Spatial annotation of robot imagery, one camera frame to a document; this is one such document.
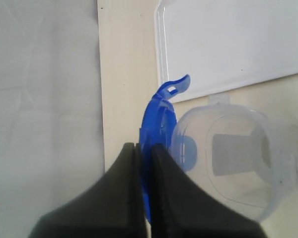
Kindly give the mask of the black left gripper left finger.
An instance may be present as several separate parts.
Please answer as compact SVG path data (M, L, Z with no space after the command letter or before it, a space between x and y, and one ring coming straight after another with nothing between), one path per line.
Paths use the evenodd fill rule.
M110 169L90 189L42 216L31 238L144 238L140 147L123 145Z

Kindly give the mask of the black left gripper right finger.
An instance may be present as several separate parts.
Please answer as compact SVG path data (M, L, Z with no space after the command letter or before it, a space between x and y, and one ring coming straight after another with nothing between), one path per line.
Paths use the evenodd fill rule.
M150 214L153 238L264 238L258 222L200 189L160 144L151 148Z

